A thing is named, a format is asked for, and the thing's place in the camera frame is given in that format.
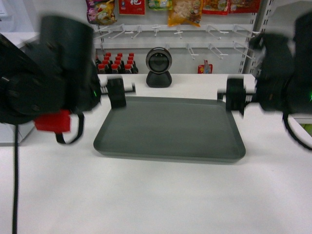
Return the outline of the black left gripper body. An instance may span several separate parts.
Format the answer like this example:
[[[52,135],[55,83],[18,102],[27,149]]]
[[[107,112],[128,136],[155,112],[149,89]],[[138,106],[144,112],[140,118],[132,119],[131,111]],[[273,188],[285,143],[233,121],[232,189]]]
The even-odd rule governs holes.
[[[82,114],[95,108],[100,103],[101,83],[94,61],[88,60],[83,65],[60,61],[58,65],[61,68],[58,109]]]

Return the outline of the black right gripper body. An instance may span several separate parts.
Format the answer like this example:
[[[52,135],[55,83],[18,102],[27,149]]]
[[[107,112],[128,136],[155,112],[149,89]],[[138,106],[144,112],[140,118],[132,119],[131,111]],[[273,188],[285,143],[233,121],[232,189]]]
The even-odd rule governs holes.
[[[294,60],[288,42],[286,36],[274,33],[261,33],[250,40],[252,49],[265,51],[251,99],[264,111],[287,114],[297,111],[288,94],[290,79],[294,75]]]

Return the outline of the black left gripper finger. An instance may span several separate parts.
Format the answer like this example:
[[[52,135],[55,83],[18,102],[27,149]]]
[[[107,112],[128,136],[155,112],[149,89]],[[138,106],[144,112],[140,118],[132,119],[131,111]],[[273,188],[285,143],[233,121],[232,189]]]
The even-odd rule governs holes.
[[[125,89],[122,78],[109,78],[106,88],[112,109],[126,106]]]

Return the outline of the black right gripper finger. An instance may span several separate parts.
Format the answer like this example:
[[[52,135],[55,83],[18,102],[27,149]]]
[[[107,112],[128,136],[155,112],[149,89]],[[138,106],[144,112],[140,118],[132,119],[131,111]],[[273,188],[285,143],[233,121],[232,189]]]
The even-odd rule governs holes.
[[[239,111],[241,115],[245,111],[246,89],[242,78],[228,78],[226,86],[226,110]]]

